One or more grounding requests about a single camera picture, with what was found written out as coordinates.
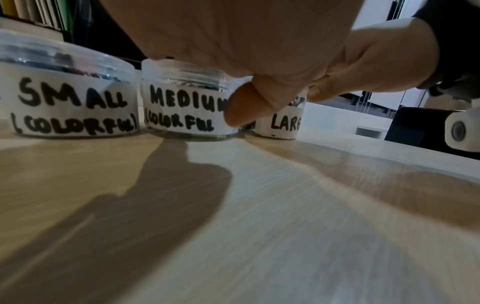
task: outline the container lid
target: container lid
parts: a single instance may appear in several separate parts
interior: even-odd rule
[[[149,80],[172,80],[219,87],[230,91],[236,90],[243,84],[242,78],[230,77],[222,70],[201,68],[191,63],[173,59],[159,61],[146,59],[141,63],[141,70],[143,78]]]
[[[130,63],[70,43],[0,30],[0,62],[122,82],[135,81]]]

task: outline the jar labeled small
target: jar labeled small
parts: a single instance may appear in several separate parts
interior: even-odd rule
[[[171,59],[144,60],[142,75],[145,125],[154,132],[210,139],[238,132],[225,123],[224,111],[239,79]]]
[[[257,119],[255,133],[277,139],[297,138],[307,103],[307,93],[308,90],[304,90],[286,108],[271,116]]]
[[[134,67],[68,43],[0,30],[0,96],[19,135],[110,137],[140,129]]]

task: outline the hand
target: hand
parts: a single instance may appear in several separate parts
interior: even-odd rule
[[[353,31],[308,100],[320,102],[354,91],[399,92],[417,87],[437,68],[440,50],[423,20],[399,19]]]
[[[231,97],[234,127],[270,115],[323,76],[363,0],[101,0],[147,57],[253,81]]]

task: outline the jar labeled large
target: jar labeled large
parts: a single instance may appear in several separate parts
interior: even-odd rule
[[[255,133],[262,137],[277,139],[297,138],[306,103],[307,91],[303,91],[286,108],[273,115],[257,119]]]
[[[68,43],[0,31],[0,96],[19,135],[109,137],[140,129],[133,66]]]
[[[145,125],[153,130],[227,138],[224,111],[239,80],[220,70],[165,59],[142,62]]]

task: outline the person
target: person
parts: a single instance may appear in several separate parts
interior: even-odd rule
[[[454,86],[480,71],[479,0],[428,0],[413,18],[355,31],[363,0],[100,2],[147,57],[253,75],[230,98],[225,121],[233,127],[280,110],[310,85],[309,100],[324,101]]]

